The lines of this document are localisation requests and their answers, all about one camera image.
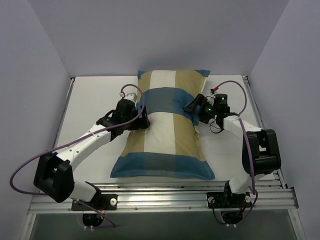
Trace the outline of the checked blue tan pillowcase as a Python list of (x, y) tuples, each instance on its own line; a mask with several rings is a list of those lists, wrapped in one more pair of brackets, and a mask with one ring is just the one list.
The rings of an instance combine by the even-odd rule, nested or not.
[(215, 179), (202, 151), (198, 114), (184, 111), (209, 75), (206, 69), (137, 72), (137, 106), (145, 105), (150, 126), (129, 132), (111, 178)]

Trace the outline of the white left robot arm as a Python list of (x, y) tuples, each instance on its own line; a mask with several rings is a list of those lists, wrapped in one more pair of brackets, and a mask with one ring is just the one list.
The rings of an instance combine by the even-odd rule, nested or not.
[(101, 191), (88, 181), (76, 181), (74, 170), (98, 148), (124, 131), (149, 126), (145, 104), (123, 98), (83, 136), (40, 156), (33, 184), (57, 203), (66, 199), (81, 200), (88, 209), (97, 209), (101, 203)]

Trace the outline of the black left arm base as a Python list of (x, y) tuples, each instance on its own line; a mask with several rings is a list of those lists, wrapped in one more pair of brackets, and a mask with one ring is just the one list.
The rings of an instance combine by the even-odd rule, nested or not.
[(118, 195), (114, 193), (101, 193), (98, 196), (94, 196), (90, 202), (85, 202), (89, 207), (76, 202), (72, 202), (72, 211), (90, 211), (91, 208), (98, 211), (115, 211), (118, 204)]

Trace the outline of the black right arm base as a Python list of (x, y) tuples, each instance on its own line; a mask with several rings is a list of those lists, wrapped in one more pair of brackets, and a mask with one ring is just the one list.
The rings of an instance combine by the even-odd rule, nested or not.
[(248, 192), (242, 194), (207, 192), (207, 205), (214, 209), (240, 209), (252, 206), (252, 200)]

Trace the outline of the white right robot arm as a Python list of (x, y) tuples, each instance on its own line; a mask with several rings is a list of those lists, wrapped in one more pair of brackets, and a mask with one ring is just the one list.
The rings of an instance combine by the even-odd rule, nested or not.
[(240, 201), (240, 194), (255, 189), (256, 181), (281, 168), (281, 156), (276, 132), (262, 129), (241, 119), (239, 113), (231, 112), (228, 95), (218, 93), (214, 97), (198, 94), (183, 109), (196, 114), (199, 121), (208, 124), (210, 120), (242, 141), (240, 172), (229, 180), (222, 193), (223, 203), (234, 206)]

